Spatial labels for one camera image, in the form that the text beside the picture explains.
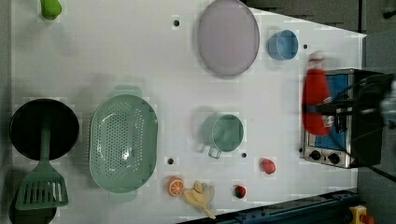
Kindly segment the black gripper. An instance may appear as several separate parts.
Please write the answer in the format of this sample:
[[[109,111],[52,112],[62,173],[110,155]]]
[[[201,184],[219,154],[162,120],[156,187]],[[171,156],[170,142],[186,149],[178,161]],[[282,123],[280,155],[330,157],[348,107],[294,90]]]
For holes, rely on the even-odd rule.
[[[378,132],[385,126],[381,103],[391,91],[393,74],[358,73],[353,83],[339,92],[334,103],[338,108],[350,108],[353,127],[364,133]],[[304,113],[335,114],[332,104],[303,105]]]

